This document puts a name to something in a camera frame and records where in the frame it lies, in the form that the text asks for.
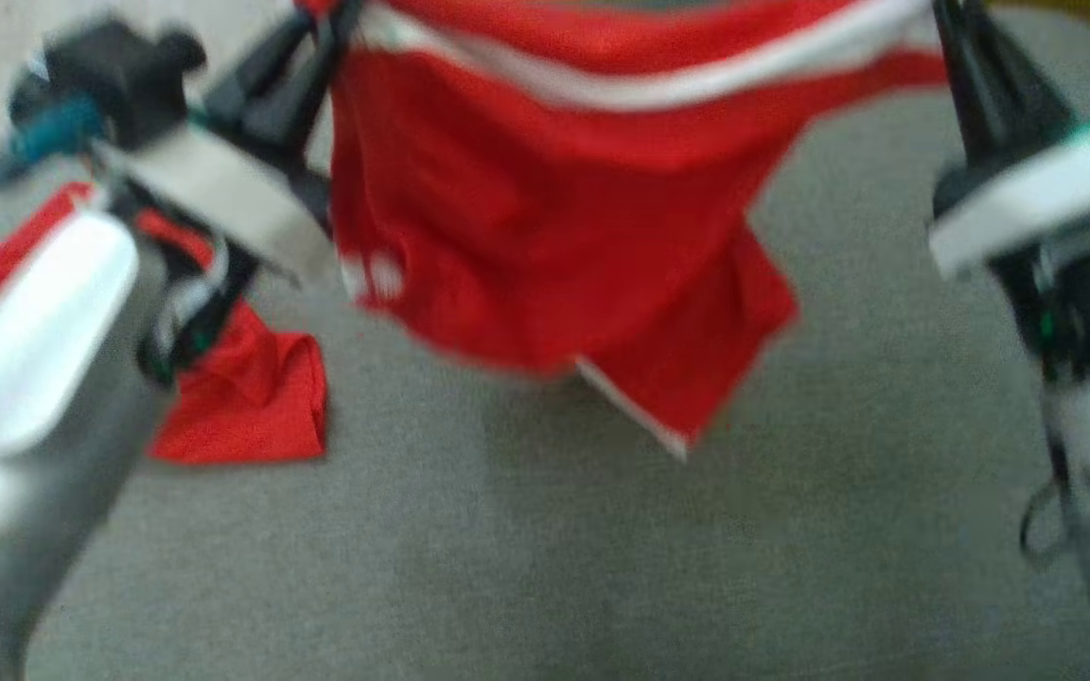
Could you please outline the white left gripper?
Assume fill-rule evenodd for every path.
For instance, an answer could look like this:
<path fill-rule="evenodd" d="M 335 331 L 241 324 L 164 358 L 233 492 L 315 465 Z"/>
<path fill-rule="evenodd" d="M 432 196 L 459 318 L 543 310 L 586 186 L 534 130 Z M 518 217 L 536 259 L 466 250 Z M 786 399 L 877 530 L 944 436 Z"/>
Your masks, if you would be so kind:
<path fill-rule="evenodd" d="M 338 1 L 317 16 L 296 9 L 281 19 L 204 95 L 204 119 L 238 127 L 252 105 L 252 137 L 265 159 L 282 171 L 306 167 L 359 14 L 360 1 Z M 136 150 L 99 142 L 96 156 L 142 205 L 209 238 L 208 266 L 175 276 L 140 346 L 143 367 L 164 382 L 215 345 L 261 269 L 298 288 L 336 273 L 324 222 L 286 178 L 208 130 L 185 122 Z"/>

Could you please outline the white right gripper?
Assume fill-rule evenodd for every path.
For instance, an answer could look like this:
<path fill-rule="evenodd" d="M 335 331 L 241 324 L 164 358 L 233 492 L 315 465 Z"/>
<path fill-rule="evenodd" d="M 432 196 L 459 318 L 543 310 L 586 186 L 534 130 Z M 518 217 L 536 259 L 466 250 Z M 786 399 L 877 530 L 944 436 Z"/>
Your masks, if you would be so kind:
<path fill-rule="evenodd" d="M 966 163 L 1046 146 L 1076 113 L 982 1 L 934 1 Z M 927 238 L 944 279 L 986 271 L 1051 379 L 1090 379 L 1090 131 L 943 200 Z"/>

